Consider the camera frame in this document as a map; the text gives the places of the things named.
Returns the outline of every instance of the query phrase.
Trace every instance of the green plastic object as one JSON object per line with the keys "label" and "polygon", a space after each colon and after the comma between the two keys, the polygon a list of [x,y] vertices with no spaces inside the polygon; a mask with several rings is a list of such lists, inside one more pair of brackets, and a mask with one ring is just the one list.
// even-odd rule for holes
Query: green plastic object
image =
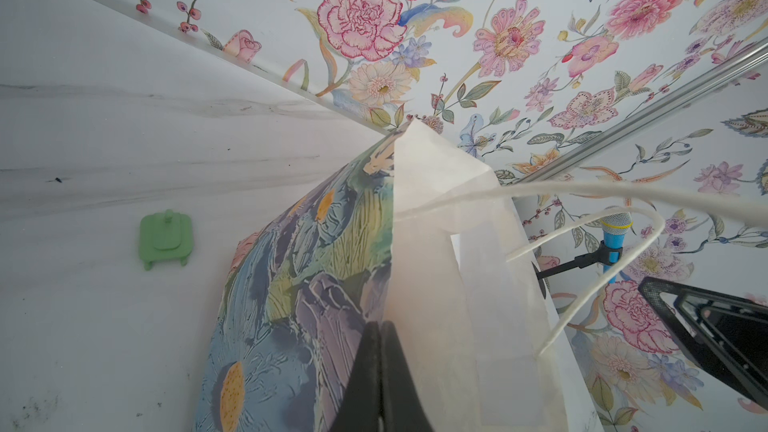
{"label": "green plastic object", "polygon": [[178,258],[182,265],[192,253],[192,220],[171,209],[146,216],[139,225],[139,257],[144,270],[159,260]]}

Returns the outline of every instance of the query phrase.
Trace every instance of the blue microphone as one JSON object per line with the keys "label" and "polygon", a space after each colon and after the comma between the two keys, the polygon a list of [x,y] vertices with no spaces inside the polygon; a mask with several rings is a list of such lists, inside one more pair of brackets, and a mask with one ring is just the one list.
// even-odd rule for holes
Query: blue microphone
{"label": "blue microphone", "polygon": [[[600,220],[603,226],[603,242],[608,248],[621,248],[624,245],[624,236],[632,226],[632,216],[628,212],[613,214]],[[611,252],[608,261],[615,264],[619,261],[618,252]],[[608,272],[610,265],[603,265],[603,273]],[[616,277],[610,280],[610,284],[616,282]]]}

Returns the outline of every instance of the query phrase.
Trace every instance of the blue painted flower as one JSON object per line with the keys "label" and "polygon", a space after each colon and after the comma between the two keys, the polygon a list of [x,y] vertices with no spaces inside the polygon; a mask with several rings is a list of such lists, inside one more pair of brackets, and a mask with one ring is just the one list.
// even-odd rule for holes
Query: blue painted flower
{"label": "blue painted flower", "polygon": [[429,47],[432,46],[432,43],[426,40],[426,36],[420,36],[418,41],[411,38],[408,47],[400,44],[398,49],[392,52],[392,62],[395,65],[403,64],[406,67],[424,67],[426,56],[429,54]]}

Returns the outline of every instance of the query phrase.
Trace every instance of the white marble surface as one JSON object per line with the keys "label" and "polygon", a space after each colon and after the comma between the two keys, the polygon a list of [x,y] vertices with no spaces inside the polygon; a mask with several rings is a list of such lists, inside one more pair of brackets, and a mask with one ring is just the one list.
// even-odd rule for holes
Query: white marble surface
{"label": "white marble surface", "polygon": [[[381,136],[90,0],[0,16],[0,430],[189,430],[236,244]],[[166,208],[195,249],[146,272]]]}

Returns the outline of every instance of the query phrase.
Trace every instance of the microphone grille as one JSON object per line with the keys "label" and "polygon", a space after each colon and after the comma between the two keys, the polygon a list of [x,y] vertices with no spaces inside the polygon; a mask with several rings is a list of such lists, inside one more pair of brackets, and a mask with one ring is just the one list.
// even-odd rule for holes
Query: microphone grille
{"label": "microphone grille", "polygon": [[600,220],[603,232],[611,235],[625,235],[632,226],[632,216],[628,212],[613,214]]}

